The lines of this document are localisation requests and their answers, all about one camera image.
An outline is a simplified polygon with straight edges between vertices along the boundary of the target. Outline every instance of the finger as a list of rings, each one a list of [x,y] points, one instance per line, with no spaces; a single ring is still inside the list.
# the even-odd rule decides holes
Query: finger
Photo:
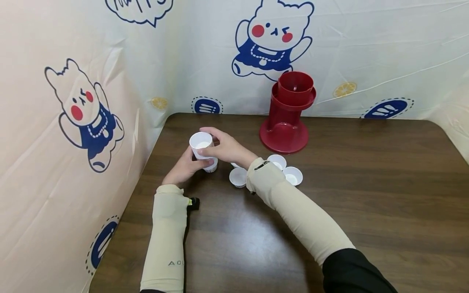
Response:
[[[208,147],[208,148],[199,149],[199,150],[197,150],[197,152],[198,152],[199,155],[204,156],[204,157],[216,157],[216,158],[218,158],[217,154],[218,154],[219,149],[220,149],[219,146]]]
[[[194,155],[194,153],[192,152],[192,148],[190,146],[188,146],[181,157],[184,158],[184,159],[192,160],[193,155]]]
[[[215,163],[213,159],[193,161],[191,162],[192,171],[195,172],[200,169],[210,167],[213,165],[213,163]]]
[[[218,138],[218,140],[222,140],[223,137],[227,136],[228,134],[215,128],[215,127],[202,127],[200,128],[200,131],[210,133],[214,137]]]

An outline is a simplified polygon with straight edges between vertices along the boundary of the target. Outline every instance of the wooden table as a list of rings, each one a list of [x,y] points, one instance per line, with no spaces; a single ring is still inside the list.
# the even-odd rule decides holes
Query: wooden table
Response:
[[[263,116],[175,114],[166,122],[91,284],[138,292],[153,195],[202,126],[256,154]],[[287,156],[298,187],[323,207],[399,292],[469,292],[469,166],[437,125],[413,120],[303,118],[310,143]],[[280,216],[236,189],[220,162],[185,189],[199,197],[186,240],[188,293],[322,292],[322,274]]]

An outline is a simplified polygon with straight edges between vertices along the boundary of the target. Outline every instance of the forearm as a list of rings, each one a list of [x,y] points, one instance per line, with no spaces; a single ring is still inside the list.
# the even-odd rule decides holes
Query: forearm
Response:
[[[189,199],[175,185],[158,188],[153,204],[153,229],[140,290],[182,293],[184,289],[183,239]]]
[[[355,248],[337,223],[316,203],[291,185],[272,163],[261,168],[255,160],[248,171],[247,187],[276,210],[298,240],[319,265],[328,256],[345,248]]]

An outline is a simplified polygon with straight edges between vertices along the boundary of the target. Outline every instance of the lemon slice print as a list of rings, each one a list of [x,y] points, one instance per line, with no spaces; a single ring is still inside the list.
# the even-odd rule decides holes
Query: lemon slice print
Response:
[[[343,83],[334,90],[334,97],[341,98],[356,91],[356,83]]]
[[[153,98],[151,99],[151,104],[153,107],[160,109],[160,110],[165,110],[168,108],[168,100],[165,98]]]

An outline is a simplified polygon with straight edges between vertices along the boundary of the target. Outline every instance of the blue circle logo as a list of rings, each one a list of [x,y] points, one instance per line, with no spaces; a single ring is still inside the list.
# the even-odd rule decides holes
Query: blue circle logo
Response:
[[[389,119],[401,115],[414,105],[414,101],[406,98],[382,100],[371,108],[364,116],[365,119]]]
[[[86,256],[86,270],[93,276],[103,257],[104,251],[109,245],[114,232],[118,225],[119,217],[112,216],[106,220],[106,224],[101,227],[101,232],[96,234],[94,242],[90,246],[88,255]]]
[[[197,97],[192,101],[192,112],[198,114],[222,114],[223,105],[217,99]]]

